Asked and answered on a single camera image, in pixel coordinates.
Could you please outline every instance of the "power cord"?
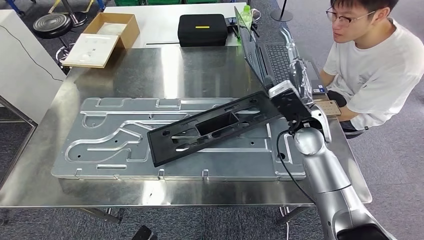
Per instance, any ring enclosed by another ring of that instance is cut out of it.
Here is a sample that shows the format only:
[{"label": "power cord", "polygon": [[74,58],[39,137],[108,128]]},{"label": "power cord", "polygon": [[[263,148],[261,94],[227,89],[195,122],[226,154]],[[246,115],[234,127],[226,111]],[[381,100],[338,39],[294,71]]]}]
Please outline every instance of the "power cord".
[{"label": "power cord", "polygon": [[50,75],[50,77],[53,79],[53,80],[56,80],[56,81],[60,81],[60,82],[63,82],[63,80],[60,80],[60,79],[57,79],[57,78],[54,78],[53,77],[53,75],[49,72],[49,71],[47,71],[47,69],[45,69],[44,67],[42,67],[40,64],[38,64],[35,60],[34,60],[34,58],[30,55],[30,53],[27,51],[27,49],[24,47],[24,45],[22,44],[22,42],[21,42],[21,40],[19,40],[17,37],[15,37],[6,27],[4,27],[4,26],[2,26],[2,25],[0,25],[0,27],[2,27],[2,28],[4,28],[4,30],[6,30],[6,32],[7,33],[9,33],[9,35],[10,36],[12,36],[14,39],[16,39],[19,43],[20,43],[20,45],[22,46],[22,48],[23,48],[23,50],[25,50],[25,52],[26,52],[26,54],[28,55],[28,57],[37,65],[37,66],[39,66],[40,68],[42,68],[46,73],[48,73],[49,75]]},{"label": "power cord", "polygon": [[287,168],[286,164],[283,161],[283,156],[281,155],[280,152],[280,147],[279,147],[279,143],[280,143],[280,137],[284,134],[291,134],[293,135],[295,133],[295,130],[299,127],[300,125],[300,120],[297,120],[295,125],[292,127],[290,126],[287,130],[284,130],[282,132],[280,132],[277,136],[277,152],[278,152],[278,158],[280,160],[280,162],[282,163],[282,166],[284,167],[284,169],[287,171],[288,175],[290,176],[291,180],[294,182],[294,184],[296,184],[296,186],[299,188],[299,190],[309,199],[309,201],[311,201],[313,204],[315,204],[315,201],[312,199],[311,196],[309,196],[306,191],[299,185],[298,181],[296,181],[296,179],[293,177],[292,173],[289,171],[289,169]]}]

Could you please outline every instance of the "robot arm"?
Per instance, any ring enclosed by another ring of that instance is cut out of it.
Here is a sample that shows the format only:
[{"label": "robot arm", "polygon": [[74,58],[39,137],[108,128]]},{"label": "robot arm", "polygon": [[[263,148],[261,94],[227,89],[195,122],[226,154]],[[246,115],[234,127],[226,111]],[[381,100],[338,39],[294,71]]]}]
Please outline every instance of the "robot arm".
[{"label": "robot arm", "polygon": [[294,144],[303,155],[326,240],[396,240],[365,208],[338,158],[327,148],[331,133],[327,117],[315,105],[303,61],[288,31],[291,79],[268,91],[269,98],[290,125]]}]

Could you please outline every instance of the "laptop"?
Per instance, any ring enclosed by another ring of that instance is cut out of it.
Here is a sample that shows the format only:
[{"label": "laptop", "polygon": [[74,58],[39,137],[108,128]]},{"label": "laptop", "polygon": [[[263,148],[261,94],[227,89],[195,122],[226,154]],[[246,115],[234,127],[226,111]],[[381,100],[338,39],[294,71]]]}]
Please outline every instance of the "laptop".
[{"label": "laptop", "polygon": [[[267,90],[290,79],[290,58],[285,42],[258,43],[252,31],[246,27],[239,11],[234,7],[238,34],[248,65]],[[327,93],[321,81],[317,67],[305,61],[306,74],[313,94]]]}]

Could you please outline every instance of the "black stool seat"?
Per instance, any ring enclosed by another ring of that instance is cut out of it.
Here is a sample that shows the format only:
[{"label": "black stool seat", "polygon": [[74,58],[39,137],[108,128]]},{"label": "black stool seat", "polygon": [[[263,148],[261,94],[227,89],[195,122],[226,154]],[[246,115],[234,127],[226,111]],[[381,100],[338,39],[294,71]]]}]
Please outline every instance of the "black stool seat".
[{"label": "black stool seat", "polygon": [[47,14],[37,19],[32,25],[34,34],[42,39],[59,38],[72,29],[71,19],[60,13]]}]

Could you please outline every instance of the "plastic bottle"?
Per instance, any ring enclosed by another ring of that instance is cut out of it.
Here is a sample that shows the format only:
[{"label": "plastic bottle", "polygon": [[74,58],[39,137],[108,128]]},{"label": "plastic bottle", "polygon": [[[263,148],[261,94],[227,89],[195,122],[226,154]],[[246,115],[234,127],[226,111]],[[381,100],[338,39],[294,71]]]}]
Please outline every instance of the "plastic bottle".
[{"label": "plastic bottle", "polygon": [[244,24],[246,24],[246,27],[250,30],[252,26],[252,12],[251,12],[251,6],[246,5],[243,8],[243,12],[240,14],[241,19],[243,19]]}]

